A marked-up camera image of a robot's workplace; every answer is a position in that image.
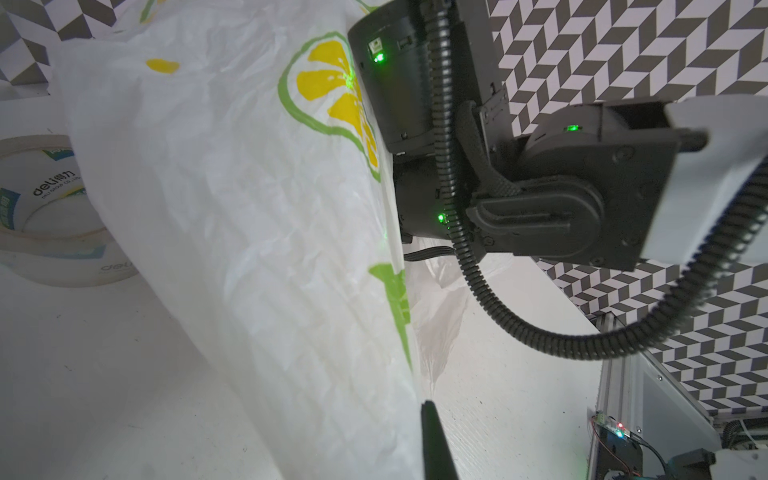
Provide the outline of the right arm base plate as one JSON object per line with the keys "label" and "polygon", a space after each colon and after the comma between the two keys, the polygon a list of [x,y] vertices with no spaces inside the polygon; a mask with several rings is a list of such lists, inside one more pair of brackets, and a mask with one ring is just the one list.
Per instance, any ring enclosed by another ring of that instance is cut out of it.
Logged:
{"label": "right arm base plate", "polygon": [[645,453],[659,462],[658,479],[765,479],[767,419],[731,421],[721,432],[718,451],[703,448],[670,459],[615,418],[599,412],[589,420],[595,442],[589,479],[652,479],[644,471]]}

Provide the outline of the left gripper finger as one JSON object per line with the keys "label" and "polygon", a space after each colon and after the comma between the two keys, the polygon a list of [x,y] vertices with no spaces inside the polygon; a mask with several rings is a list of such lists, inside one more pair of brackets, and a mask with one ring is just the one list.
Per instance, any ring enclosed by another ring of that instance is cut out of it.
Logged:
{"label": "left gripper finger", "polygon": [[427,400],[421,407],[424,475],[426,480],[458,480],[459,476],[436,405]]}

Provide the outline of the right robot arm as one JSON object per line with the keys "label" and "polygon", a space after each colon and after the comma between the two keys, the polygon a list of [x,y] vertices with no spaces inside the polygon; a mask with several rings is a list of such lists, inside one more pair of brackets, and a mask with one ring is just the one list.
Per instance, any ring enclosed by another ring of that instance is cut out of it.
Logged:
{"label": "right robot arm", "polygon": [[[348,39],[394,161],[403,243],[456,258],[477,302],[541,353],[605,360],[662,344],[739,262],[767,259],[767,100],[756,95],[568,105],[515,135],[482,1],[391,1]],[[509,253],[631,271],[678,263],[642,318],[592,335],[536,327],[479,266]]]}

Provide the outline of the white plastic bag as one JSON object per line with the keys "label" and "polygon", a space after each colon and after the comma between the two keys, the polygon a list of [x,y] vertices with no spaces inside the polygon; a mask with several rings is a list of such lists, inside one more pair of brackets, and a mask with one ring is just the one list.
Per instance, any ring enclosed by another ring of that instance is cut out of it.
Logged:
{"label": "white plastic bag", "polygon": [[52,48],[87,195],[286,479],[421,479],[470,305],[403,261],[347,38],[374,1],[143,1]]}

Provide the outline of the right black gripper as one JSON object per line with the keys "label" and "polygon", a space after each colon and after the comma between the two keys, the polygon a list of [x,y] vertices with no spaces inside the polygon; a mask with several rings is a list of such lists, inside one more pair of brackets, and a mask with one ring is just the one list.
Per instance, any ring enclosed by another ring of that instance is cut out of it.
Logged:
{"label": "right black gripper", "polygon": [[[393,180],[401,239],[444,239],[447,219],[434,160],[428,32],[424,1],[389,1],[348,32],[355,65],[372,105]],[[493,168],[510,174],[508,92],[498,66],[484,1],[446,1],[452,106],[474,104],[473,118]]]}

